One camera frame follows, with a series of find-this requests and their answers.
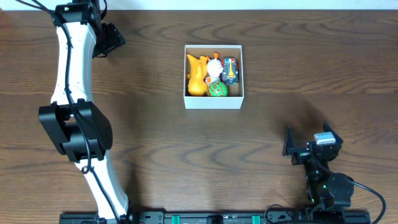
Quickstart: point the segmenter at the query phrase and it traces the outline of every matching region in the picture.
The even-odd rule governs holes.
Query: yellow toy
[[[203,80],[202,68],[203,65],[199,63],[196,72],[192,72],[191,79],[189,79],[188,92],[192,96],[203,96],[207,92],[207,84]]]
[[[205,56],[200,56],[199,59],[195,58],[194,56],[187,54],[187,58],[189,60],[189,64],[191,65],[191,74],[188,73],[187,78],[191,79],[191,75],[195,76],[193,73],[197,72],[197,67],[198,64],[201,64],[201,70],[202,72],[202,79],[205,79],[206,75],[207,75],[207,57]]]
[[[234,72],[232,72],[232,62],[229,62],[229,73],[227,78],[236,78],[236,75],[234,74]]]

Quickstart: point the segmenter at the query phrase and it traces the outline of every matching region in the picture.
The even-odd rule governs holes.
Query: yellow rubber duck
[[[207,75],[207,66],[206,66],[207,57],[200,56],[200,58],[196,58],[190,54],[187,54],[187,58],[189,60],[189,64],[191,65],[191,74],[188,73],[187,78],[191,79],[191,75],[194,76],[193,73],[197,72],[198,64],[201,64],[202,77],[203,77],[202,79],[205,79],[205,77]]]
[[[192,73],[191,79],[189,79],[188,92],[192,96],[203,96],[207,92],[207,84],[203,80],[202,68],[203,65],[199,63],[196,72]]]

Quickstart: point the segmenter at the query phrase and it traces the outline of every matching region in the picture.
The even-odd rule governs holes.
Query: green connector
[[[259,215],[253,215],[251,219],[253,224],[261,224],[261,218]]]
[[[180,216],[179,215],[172,216],[172,224],[180,224]]]

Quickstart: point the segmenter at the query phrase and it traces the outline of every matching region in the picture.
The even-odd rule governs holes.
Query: table surface
[[[299,142],[344,140],[330,169],[380,192],[398,222],[398,11],[109,11],[127,44],[93,60],[96,106],[134,204],[166,210],[265,210],[308,203]],[[0,12],[0,223],[57,223],[96,211],[79,170],[37,118],[57,78],[58,40],[44,12]],[[243,46],[240,110],[186,110],[185,44]],[[379,199],[355,188],[375,219]]]

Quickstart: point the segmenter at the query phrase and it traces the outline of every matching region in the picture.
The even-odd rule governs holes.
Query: white toy
[[[209,62],[207,62],[207,72],[209,73],[209,77],[206,78],[207,85],[210,85],[212,82],[221,81],[220,74],[223,72],[223,65],[221,61],[218,59],[218,53],[214,53],[214,59],[209,58],[207,56]]]

